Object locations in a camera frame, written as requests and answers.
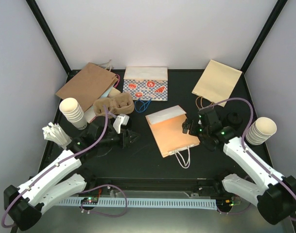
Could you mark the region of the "orange paper bag white handles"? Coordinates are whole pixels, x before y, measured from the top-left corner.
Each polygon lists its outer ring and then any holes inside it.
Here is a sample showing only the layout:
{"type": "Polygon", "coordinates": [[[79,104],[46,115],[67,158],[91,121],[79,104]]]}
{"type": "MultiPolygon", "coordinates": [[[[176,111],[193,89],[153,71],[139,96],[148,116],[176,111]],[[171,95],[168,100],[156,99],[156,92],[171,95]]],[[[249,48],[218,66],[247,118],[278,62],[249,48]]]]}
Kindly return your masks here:
{"type": "Polygon", "coordinates": [[[200,144],[196,136],[183,133],[186,119],[186,112],[179,105],[146,116],[162,157],[174,155],[183,169],[191,164],[190,148],[200,144]]]}

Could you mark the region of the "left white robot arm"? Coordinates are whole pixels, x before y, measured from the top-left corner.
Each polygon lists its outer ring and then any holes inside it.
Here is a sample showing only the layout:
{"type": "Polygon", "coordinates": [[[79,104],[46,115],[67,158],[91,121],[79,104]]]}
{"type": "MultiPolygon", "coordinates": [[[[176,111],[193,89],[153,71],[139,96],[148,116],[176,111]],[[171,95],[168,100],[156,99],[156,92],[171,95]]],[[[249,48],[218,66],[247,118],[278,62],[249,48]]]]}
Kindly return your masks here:
{"type": "Polygon", "coordinates": [[[17,226],[25,231],[33,227],[51,207],[75,194],[90,194],[97,189],[96,177],[83,167],[98,148],[133,144],[139,134],[123,126],[116,131],[110,120],[92,123],[76,137],[46,168],[19,186],[3,192],[4,228],[17,226]]]}

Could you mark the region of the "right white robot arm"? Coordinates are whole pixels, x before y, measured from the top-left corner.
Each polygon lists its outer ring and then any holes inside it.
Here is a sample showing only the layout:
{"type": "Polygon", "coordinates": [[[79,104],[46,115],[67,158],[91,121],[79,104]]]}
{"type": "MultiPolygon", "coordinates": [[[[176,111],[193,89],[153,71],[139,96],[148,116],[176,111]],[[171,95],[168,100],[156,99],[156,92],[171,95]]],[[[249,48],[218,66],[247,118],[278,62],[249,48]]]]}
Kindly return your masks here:
{"type": "Polygon", "coordinates": [[[260,158],[235,128],[223,125],[212,108],[200,110],[199,120],[186,119],[182,132],[199,138],[210,151],[220,147],[251,178],[247,181],[236,174],[228,174],[213,183],[214,192],[223,196],[232,193],[257,207],[260,215],[270,224],[296,212],[296,179],[285,177],[260,158]]]}

